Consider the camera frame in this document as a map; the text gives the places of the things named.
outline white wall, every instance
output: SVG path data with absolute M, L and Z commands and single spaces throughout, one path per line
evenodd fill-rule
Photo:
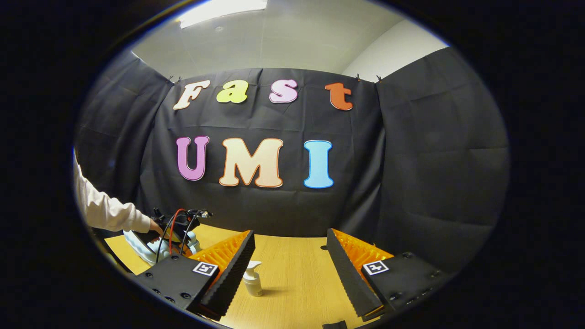
M 372 42 L 343 72 L 345 76 L 377 82 L 390 73 L 439 49 L 445 42 L 418 25 L 403 20 Z

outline white sleeve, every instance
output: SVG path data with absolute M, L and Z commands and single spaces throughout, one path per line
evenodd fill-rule
M 95 228 L 108 231 L 136 231 L 147 233 L 150 218 L 142 214 L 132 203 L 122 204 L 117 198 L 110 198 L 100 192 L 83 177 L 77 157 L 73 152 L 73 170 L 77 205 L 86 223 Z

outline soap pump bottle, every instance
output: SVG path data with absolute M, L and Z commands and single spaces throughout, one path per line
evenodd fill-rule
M 262 286 L 260 285 L 260 275 L 254 272 L 254 269 L 262 264 L 258 261 L 250 261 L 246 273 L 244 273 L 244 284 L 248 293 L 252 296 L 262 296 Z

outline wooden table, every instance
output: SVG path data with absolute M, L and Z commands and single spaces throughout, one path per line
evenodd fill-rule
M 238 232 L 200 225 L 194 230 L 202 248 Z M 255 235 L 253 261 L 264 295 L 250 296 L 240 282 L 227 314 L 218 321 L 235 329 L 316 328 L 345 320 L 348 328 L 367 322 L 356 315 L 327 250 L 326 238 L 288 238 Z M 150 267 L 128 245 L 124 236 L 106 243 L 134 274 Z

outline ceiling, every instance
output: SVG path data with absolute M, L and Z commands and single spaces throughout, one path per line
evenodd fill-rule
M 404 18 L 356 0 L 268 0 L 263 11 L 236 13 L 181 29 L 172 19 L 132 51 L 162 75 L 188 78 L 253 67 L 339 73 Z

